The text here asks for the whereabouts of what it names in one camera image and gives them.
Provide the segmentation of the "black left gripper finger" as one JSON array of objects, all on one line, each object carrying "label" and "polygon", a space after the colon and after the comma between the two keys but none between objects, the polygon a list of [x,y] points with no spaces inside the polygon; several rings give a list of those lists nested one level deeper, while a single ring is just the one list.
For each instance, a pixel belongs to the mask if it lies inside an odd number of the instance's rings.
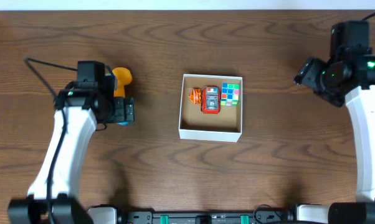
[{"label": "black left gripper finger", "polygon": [[114,122],[124,122],[125,120],[125,99],[122,96],[114,97]]},{"label": "black left gripper finger", "polygon": [[134,99],[125,98],[125,121],[133,122],[135,120]]}]

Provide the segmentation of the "orange toy dinosaur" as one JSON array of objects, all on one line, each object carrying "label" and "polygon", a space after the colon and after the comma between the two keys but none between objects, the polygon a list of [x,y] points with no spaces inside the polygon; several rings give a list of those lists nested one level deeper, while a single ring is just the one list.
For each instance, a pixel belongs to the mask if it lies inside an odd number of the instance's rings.
[{"label": "orange toy dinosaur", "polygon": [[125,97],[125,87],[132,82],[132,74],[129,69],[125,67],[117,67],[112,70],[114,76],[117,79],[116,89],[114,91],[114,97]]}]

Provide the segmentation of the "orange round disc toy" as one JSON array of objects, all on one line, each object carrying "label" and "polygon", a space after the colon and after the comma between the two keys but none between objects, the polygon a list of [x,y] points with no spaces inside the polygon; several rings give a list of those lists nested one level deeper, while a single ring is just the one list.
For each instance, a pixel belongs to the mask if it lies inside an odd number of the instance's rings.
[{"label": "orange round disc toy", "polygon": [[191,100],[192,104],[200,105],[202,103],[202,91],[200,88],[193,88],[189,95],[189,99]]}]

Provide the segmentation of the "red toy truck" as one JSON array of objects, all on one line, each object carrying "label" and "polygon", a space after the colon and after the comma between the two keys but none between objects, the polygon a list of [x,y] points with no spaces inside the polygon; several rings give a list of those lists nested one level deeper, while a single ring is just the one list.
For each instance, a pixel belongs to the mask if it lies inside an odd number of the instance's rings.
[{"label": "red toy truck", "polygon": [[204,114],[220,112],[220,90],[217,86],[205,86],[202,90],[201,111]]}]

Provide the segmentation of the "multicoloured puzzle cube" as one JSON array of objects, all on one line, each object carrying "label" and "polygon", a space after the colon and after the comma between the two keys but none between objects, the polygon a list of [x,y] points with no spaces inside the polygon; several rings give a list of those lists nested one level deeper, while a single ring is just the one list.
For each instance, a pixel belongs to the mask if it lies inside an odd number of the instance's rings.
[{"label": "multicoloured puzzle cube", "polygon": [[240,98],[240,85],[223,83],[221,86],[221,106],[237,106]]}]

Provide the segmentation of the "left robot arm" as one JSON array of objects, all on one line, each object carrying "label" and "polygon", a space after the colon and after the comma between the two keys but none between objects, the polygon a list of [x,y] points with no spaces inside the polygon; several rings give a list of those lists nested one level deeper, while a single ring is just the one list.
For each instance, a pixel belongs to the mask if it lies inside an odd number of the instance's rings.
[{"label": "left robot arm", "polygon": [[117,208],[88,210],[78,201],[87,146],[99,123],[128,124],[135,119],[134,100],[113,91],[64,89],[55,100],[54,131],[35,181],[25,199],[12,199],[11,223],[122,223]]}]

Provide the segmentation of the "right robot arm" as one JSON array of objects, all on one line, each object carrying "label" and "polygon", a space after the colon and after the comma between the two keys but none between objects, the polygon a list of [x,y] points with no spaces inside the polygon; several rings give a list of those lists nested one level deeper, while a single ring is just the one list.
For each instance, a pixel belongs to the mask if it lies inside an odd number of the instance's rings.
[{"label": "right robot arm", "polygon": [[296,221],[375,223],[375,55],[326,63],[310,57],[294,78],[325,101],[346,106],[353,126],[357,163],[355,202],[303,204]]}]

